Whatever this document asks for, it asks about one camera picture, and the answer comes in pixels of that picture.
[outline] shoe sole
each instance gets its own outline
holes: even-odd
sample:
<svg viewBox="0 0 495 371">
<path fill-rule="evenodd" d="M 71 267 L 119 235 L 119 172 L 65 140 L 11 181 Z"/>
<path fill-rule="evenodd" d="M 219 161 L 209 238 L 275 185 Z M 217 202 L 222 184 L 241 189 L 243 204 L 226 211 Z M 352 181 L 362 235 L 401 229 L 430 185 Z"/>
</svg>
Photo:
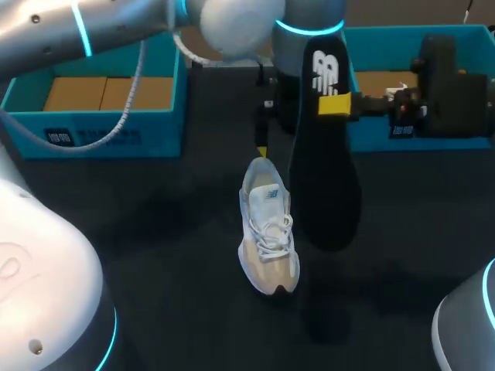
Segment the shoe sole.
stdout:
<svg viewBox="0 0 495 371">
<path fill-rule="evenodd" d="M 244 260 L 244 249 L 243 249 L 243 244 L 241 243 L 241 245 L 239 246 L 239 248 L 237 249 L 237 255 L 239 256 L 239 261 L 241 262 L 241 267 L 242 267 L 242 270 L 244 271 L 244 274 L 246 275 L 247 279 L 249 280 L 249 282 L 251 283 L 251 285 L 253 286 L 253 288 L 256 289 L 256 291 L 258 291 L 259 293 L 263 294 L 265 297 L 272 297 L 272 296 L 275 296 L 277 294 L 277 291 L 278 290 L 275 290 L 275 293 L 273 294 L 268 294 L 266 292 L 264 292 L 263 290 L 261 290 L 258 285 L 256 284 L 256 281 L 254 280 L 254 278 L 250 275 L 249 273 L 249 270 L 248 270 L 248 267 L 246 266 L 246 263 L 245 263 L 245 260 Z M 299 257 L 297 257 L 297 264 L 296 264 L 296 267 L 295 267 L 295 275 L 296 275 L 296 282 L 295 282 L 295 287 L 294 287 L 294 290 L 295 288 L 297 288 L 297 285 L 299 283 L 299 277 L 301 275 L 301 266 L 300 266 L 300 263 L 299 263 Z M 288 294 L 292 294 L 293 291 L 286 291 Z"/>
</svg>

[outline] black table surface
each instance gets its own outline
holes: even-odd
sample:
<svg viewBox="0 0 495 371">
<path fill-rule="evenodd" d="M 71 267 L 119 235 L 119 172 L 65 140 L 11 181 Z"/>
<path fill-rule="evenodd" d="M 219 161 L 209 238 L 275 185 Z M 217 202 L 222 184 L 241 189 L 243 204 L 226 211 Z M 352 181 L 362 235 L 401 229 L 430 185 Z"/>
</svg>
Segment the black table surface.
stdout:
<svg viewBox="0 0 495 371">
<path fill-rule="evenodd" d="M 437 370 L 436 306 L 495 255 L 495 154 L 356 155 L 355 241 L 324 254 L 296 236 L 297 295 L 272 305 L 237 259 L 237 192 L 257 155 L 250 116 L 270 95 L 255 77 L 194 73 L 181 159 L 24 162 L 1 138 L 34 194 L 94 245 L 140 369 Z M 291 145 L 271 129 L 284 177 Z"/>
</svg>

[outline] shoe tongue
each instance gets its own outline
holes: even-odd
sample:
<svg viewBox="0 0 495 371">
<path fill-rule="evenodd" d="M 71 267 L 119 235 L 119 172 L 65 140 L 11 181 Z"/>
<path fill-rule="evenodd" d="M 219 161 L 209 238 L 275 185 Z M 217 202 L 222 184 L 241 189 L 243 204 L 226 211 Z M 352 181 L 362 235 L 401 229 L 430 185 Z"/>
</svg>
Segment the shoe tongue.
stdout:
<svg viewBox="0 0 495 371">
<path fill-rule="evenodd" d="M 284 223 L 284 196 L 278 184 L 262 185 L 249 193 L 249 209 L 251 218 L 261 229 L 266 223 L 282 226 Z M 269 236 L 278 237 L 280 228 L 268 228 Z"/>
</svg>

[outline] black robot component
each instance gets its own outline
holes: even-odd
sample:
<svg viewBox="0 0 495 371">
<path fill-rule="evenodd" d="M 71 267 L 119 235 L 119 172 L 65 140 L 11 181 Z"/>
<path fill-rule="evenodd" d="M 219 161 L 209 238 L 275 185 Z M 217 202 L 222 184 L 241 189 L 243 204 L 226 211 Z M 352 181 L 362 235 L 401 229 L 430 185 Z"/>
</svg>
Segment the black robot component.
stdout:
<svg viewBox="0 0 495 371">
<path fill-rule="evenodd" d="M 473 138 L 495 132 L 495 81 L 484 74 L 460 73 L 456 61 L 453 36 L 423 39 L 419 57 L 411 64 L 418 74 L 418 96 L 405 105 L 408 114 L 423 110 L 414 125 L 417 136 Z"/>
</svg>

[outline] sneaker logo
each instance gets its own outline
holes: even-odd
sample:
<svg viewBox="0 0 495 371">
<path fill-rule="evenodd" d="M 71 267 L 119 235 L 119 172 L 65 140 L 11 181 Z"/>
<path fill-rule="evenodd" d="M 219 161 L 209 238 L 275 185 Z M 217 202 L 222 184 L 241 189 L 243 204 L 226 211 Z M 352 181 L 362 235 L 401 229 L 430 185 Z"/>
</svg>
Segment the sneaker logo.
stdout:
<svg viewBox="0 0 495 371">
<path fill-rule="evenodd" d="M 266 199 L 275 199 L 275 198 L 277 198 L 277 195 L 278 195 L 278 189 L 274 189 L 273 191 L 268 191 L 265 198 Z"/>
</svg>

